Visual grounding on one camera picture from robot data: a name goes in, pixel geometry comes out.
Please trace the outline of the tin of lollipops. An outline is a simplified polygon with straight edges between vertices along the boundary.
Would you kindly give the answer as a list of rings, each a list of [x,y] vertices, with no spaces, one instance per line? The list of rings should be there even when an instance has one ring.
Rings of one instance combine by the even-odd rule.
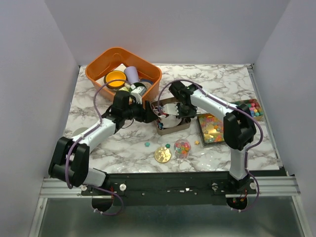
[[[179,101],[175,98],[167,98],[167,99],[162,99],[160,100],[159,106],[158,106],[158,102],[152,102],[151,106],[153,108],[153,110],[155,112],[158,112],[158,108],[163,107],[164,104],[168,104],[168,103],[178,103]],[[163,136],[163,135],[167,135],[170,133],[174,133],[174,132],[178,132],[178,131],[182,131],[185,129],[188,129],[191,126],[191,122],[184,122],[183,120],[181,121],[181,123],[178,126],[172,127],[172,128],[167,128],[167,129],[163,129],[162,127],[162,123],[160,122],[160,117],[158,120],[155,120],[153,123],[156,126],[156,130],[158,135]]]

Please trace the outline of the steel scoop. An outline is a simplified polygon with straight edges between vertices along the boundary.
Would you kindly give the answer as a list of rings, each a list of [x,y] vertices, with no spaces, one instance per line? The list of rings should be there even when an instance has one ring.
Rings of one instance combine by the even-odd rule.
[[[181,121],[181,118],[177,118],[174,115],[168,115],[167,117],[163,115],[160,117],[160,122],[162,123],[163,129],[178,126],[181,123]]]

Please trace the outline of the gold tin of translucent candies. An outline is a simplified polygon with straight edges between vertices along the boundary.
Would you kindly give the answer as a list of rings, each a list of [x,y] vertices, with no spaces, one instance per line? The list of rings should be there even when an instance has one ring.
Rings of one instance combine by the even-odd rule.
[[[204,147],[225,144],[223,122],[212,114],[199,114],[197,127]]]

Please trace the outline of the clear glass jar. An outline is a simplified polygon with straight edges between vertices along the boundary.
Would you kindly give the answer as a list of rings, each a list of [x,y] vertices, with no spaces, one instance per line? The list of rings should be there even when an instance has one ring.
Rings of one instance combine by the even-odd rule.
[[[174,143],[174,156],[176,158],[186,158],[191,150],[191,144],[186,139],[178,139]]]

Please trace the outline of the gold jar lid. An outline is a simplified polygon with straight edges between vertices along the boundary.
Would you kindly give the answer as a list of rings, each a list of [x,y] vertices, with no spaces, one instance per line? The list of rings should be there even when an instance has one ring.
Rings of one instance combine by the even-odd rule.
[[[159,147],[154,152],[154,158],[159,163],[166,163],[171,159],[171,151],[167,147]]]

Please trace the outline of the gold tin of pastel candies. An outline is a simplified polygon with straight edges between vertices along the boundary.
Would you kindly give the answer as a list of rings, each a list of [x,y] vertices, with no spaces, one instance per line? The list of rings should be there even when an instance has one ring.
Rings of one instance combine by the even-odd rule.
[[[232,101],[232,104],[235,104],[237,106],[240,106],[241,104],[245,104],[248,106],[250,110],[250,114],[254,119],[256,119],[257,121],[260,121],[263,119],[264,112],[257,99]]]

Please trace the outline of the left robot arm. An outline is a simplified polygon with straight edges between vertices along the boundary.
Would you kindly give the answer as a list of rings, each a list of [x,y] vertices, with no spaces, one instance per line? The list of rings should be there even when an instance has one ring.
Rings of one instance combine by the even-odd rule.
[[[117,133],[126,120],[150,123],[158,119],[149,101],[142,105],[130,103],[129,98],[128,92],[117,92],[113,104],[96,124],[72,138],[61,137],[57,141],[48,174],[66,182],[70,189],[90,185],[97,194],[106,194],[110,187],[107,174],[89,167],[90,152]]]

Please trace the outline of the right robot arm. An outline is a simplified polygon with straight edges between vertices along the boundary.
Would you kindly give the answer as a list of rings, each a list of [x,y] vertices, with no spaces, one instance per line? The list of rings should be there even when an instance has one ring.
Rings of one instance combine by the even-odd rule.
[[[223,122],[223,138],[231,149],[227,187],[230,192],[239,193],[250,178],[247,170],[248,150],[256,146],[253,143],[256,121],[249,108],[245,104],[237,106],[225,102],[203,91],[196,83],[185,86],[180,80],[176,80],[171,83],[169,91],[179,101],[178,117],[193,118],[197,115],[197,108],[201,108]]]

